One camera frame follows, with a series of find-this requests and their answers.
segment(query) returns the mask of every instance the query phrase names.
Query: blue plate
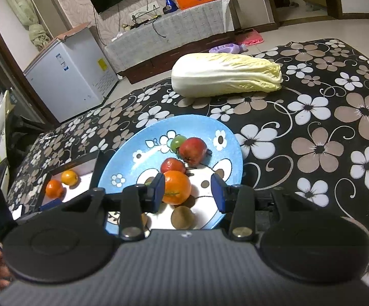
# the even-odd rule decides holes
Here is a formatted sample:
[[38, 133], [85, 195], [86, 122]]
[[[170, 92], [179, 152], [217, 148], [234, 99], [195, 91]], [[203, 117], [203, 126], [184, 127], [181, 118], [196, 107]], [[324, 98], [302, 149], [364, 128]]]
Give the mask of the blue plate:
[[[197, 167], [188, 170], [195, 198], [191, 210], [195, 214], [195, 229], [213, 229], [224, 217], [217, 210], [211, 194], [210, 178], [214, 172], [228, 185], [240, 184], [243, 160], [237, 139], [221, 122], [201, 115], [181, 115], [159, 121], [139, 131], [114, 154], [99, 181], [106, 193], [122, 192], [126, 186], [144, 184], [160, 171], [168, 157], [177, 158], [170, 149], [176, 135], [204, 140], [208, 155]], [[162, 204], [157, 214], [148, 213], [149, 229], [174, 229], [170, 217], [174, 206]], [[119, 213], [110, 212], [106, 230], [118, 234]]]

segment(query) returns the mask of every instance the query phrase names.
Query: orange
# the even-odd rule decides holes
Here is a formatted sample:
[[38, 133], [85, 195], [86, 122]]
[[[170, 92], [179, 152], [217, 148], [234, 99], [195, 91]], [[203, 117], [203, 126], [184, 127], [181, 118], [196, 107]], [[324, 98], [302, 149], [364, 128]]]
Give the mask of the orange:
[[63, 185], [58, 180], [51, 180], [46, 186], [46, 196], [51, 199], [59, 198], [64, 190]]
[[191, 183], [181, 171], [170, 170], [164, 174], [165, 189], [163, 202], [169, 205], [180, 205], [190, 196]]
[[78, 175], [72, 170], [66, 170], [61, 174], [61, 182], [68, 186], [74, 186], [78, 183]]

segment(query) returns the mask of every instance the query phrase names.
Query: green tomato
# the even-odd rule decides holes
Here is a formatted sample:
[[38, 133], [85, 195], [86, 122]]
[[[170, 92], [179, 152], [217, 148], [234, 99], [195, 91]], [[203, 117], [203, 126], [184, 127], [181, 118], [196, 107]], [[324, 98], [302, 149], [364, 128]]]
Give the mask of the green tomato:
[[179, 147], [187, 140], [185, 136], [177, 135], [170, 144], [170, 149], [173, 153], [177, 154], [179, 151]]

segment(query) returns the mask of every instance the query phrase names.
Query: gray gripper base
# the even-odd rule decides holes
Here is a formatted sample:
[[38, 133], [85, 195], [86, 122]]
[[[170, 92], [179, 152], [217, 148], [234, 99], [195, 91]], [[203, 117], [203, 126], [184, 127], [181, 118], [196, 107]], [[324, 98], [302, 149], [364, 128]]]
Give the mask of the gray gripper base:
[[285, 278], [255, 247], [226, 239], [221, 230], [153, 230], [126, 243], [99, 272], [64, 285], [16, 281], [1, 306], [369, 306], [360, 280], [314, 286]]

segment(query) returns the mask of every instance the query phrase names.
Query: pink mat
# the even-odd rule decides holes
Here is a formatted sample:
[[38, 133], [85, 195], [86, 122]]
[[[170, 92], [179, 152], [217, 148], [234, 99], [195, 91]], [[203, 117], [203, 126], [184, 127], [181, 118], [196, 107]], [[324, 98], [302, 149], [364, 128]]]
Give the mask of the pink mat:
[[245, 44], [247, 46], [257, 45], [263, 42], [262, 36], [255, 30], [243, 34], [239, 34], [235, 37], [238, 44]]

